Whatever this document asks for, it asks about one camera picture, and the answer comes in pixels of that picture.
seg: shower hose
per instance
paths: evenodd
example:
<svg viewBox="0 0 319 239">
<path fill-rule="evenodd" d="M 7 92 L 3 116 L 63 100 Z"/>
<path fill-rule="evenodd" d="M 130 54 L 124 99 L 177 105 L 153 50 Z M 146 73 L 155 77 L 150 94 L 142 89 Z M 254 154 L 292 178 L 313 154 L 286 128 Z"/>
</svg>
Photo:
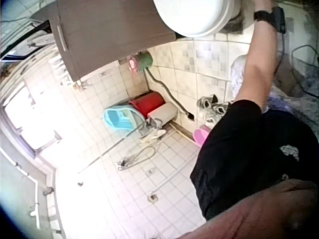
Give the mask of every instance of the shower hose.
<svg viewBox="0 0 319 239">
<path fill-rule="evenodd" d="M 148 148 L 151 148 L 153 150 L 153 153 L 151 156 L 147 157 L 146 159 L 142 160 L 142 161 L 139 161 L 137 163 L 135 163 L 137 160 L 138 160 L 138 157 L 140 156 L 140 154 L 142 152 L 144 152 L 144 150 L 148 149 Z M 129 168 L 132 168 L 140 163 L 143 163 L 149 159 L 151 159 L 154 155 L 156 154 L 156 149 L 154 146 L 150 145 L 150 146 L 147 146 L 143 149 L 141 149 L 136 155 L 134 155 L 134 157 L 132 159 L 129 159 L 127 161 L 123 160 L 122 163 L 120 165 L 118 165 L 118 170 L 119 171 L 124 171 L 124 170 L 127 170 Z"/>
</svg>

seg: black watch strap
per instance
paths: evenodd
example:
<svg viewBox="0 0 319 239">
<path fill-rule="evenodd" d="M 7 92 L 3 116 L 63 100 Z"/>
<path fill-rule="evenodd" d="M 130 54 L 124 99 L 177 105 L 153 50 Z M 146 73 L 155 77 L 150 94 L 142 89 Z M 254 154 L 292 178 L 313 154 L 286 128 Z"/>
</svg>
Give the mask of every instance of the black watch strap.
<svg viewBox="0 0 319 239">
<path fill-rule="evenodd" d="M 277 32 L 286 33 L 286 21 L 284 10 L 281 7 L 274 7 L 273 12 L 257 11 L 254 14 L 255 21 L 265 21 L 273 26 Z"/>
</svg>

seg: hand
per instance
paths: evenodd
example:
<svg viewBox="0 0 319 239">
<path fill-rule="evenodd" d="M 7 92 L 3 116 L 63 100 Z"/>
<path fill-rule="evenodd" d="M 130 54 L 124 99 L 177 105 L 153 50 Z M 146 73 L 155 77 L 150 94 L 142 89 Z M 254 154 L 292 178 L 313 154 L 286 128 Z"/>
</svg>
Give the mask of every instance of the hand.
<svg viewBox="0 0 319 239">
<path fill-rule="evenodd" d="M 255 11 L 272 12 L 272 0 L 255 0 Z"/>
</svg>

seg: window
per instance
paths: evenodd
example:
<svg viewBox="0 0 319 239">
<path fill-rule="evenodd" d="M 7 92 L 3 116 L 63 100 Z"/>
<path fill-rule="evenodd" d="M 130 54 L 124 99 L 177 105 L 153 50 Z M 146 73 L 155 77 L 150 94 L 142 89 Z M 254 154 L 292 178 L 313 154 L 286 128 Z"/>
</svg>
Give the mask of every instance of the window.
<svg viewBox="0 0 319 239">
<path fill-rule="evenodd" d="M 3 106 L 4 119 L 17 139 L 37 155 L 54 142 L 61 140 L 45 115 L 37 107 L 25 83 L 20 83 Z"/>
</svg>

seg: pink basin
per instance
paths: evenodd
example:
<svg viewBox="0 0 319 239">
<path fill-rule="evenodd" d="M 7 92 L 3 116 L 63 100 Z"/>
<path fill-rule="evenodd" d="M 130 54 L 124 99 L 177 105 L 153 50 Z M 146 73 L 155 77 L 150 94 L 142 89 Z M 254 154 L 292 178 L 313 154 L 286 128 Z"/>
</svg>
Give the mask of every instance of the pink basin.
<svg viewBox="0 0 319 239">
<path fill-rule="evenodd" d="M 211 129 L 205 125 L 202 125 L 194 131 L 193 138 L 199 147 L 203 146 L 210 132 Z"/>
</svg>

